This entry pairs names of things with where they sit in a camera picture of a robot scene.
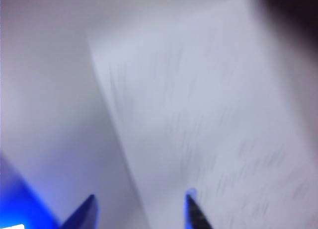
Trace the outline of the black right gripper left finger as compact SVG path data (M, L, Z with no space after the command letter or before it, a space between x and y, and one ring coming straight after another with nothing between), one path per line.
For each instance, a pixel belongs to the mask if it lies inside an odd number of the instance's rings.
M60 229L96 229L98 202L95 195L88 198L62 223Z

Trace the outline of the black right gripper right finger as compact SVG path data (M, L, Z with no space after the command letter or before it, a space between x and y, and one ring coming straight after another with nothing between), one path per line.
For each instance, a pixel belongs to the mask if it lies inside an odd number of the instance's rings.
M196 201L197 191L190 188L184 196L184 228L185 229L213 229L207 217Z

